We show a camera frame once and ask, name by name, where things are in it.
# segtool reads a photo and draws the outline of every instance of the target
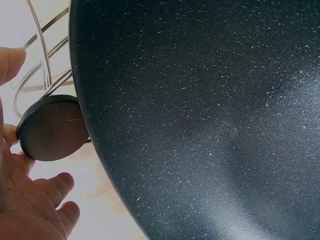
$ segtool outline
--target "chrome wire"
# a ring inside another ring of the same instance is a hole
[[[66,36],[62,41],[60,41],[50,52],[49,52],[49,58],[51,56],[53,56],[56,52],[58,52],[63,46],[65,46],[66,44],[68,43],[68,36]],[[13,110],[15,112],[15,114],[20,118],[22,116],[22,114],[20,113],[19,109],[18,109],[18,97],[19,97],[19,94],[21,92],[21,90],[24,88],[24,86],[26,85],[26,83],[28,82],[28,80],[40,69],[42,65],[42,62],[38,62],[38,64],[36,66],[34,66],[25,76],[24,78],[22,79],[22,81],[19,83],[18,87],[17,87],[17,90],[15,92],[15,95],[14,95],[14,99],[13,99]]]
[[[72,71],[69,69],[66,71],[57,81],[50,85],[50,87],[45,91],[41,98],[50,96],[57,88],[64,84],[69,78],[72,77]]]
[[[58,22],[64,15],[66,15],[69,12],[69,8],[67,7],[62,12],[60,12],[57,16],[55,16],[51,21],[49,21],[44,27],[41,29],[41,31],[44,33],[46,30],[48,30],[53,24]],[[37,34],[33,35],[23,46],[24,49],[27,49],[30,47],[34,41],[37,40]]]
[[[40,39],[41,41],[41,47],[42,47],[42,52],[43,52],[43,56],[41,59],[41,63],[42,63],[42,70],[43,70],[43,76],[44,76],[44,81],[43,81],[43,88],[44,90],[47,90],[47,88],[52,84],[52,76],[51,76],[51,69],[50,69],[50,64],[49,64],[49,55],[48,55],[48,51],[47,51],[47,47],[46,47],[46,43],[45,43],[45,38],[37,17],[37,14],[35,12],[34,7],[32,6],[30,0],[25,0],[27,5],[29,6],[29,9],[31,11],[32,17],[34,19],[34,22],[36,24],[36,28],[37,28],[37,37],[38,39]]]

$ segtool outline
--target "frying pan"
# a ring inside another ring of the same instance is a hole
[[[150,239],[319,239],[319,7],[71,1],[84,120]]]

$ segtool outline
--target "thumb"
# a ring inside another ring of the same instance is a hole
[[[23,48],[0,47],[0,86],[13,79],[26,59]]]

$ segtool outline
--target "finger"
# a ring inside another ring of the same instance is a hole
[[[12,159],[14,161],[14,165],[27,176],[29,176],[30,170],[36,163],[36,160],[28,157],[24,152],[12,154]]]
[[[12,145],[14,145],[18,142],[17,127],[14,125],[10,125],[10,124],[4,124],[3,125],[3,138],[5,139],[8,147],[11,148]]]
[[[74,187],[75,182],[69,173],[60,173],[50,179],[37,179],[34,181],[51,200],[55,208],[57,208],[62,200],[68,195]]]
[[[79,220],[80,209],[76,203],[68,201],[57,212],[64,226],[65,233],[69,237]]]
[[[23,48],[0,47],[0,86],[13,79],[26,59]]]

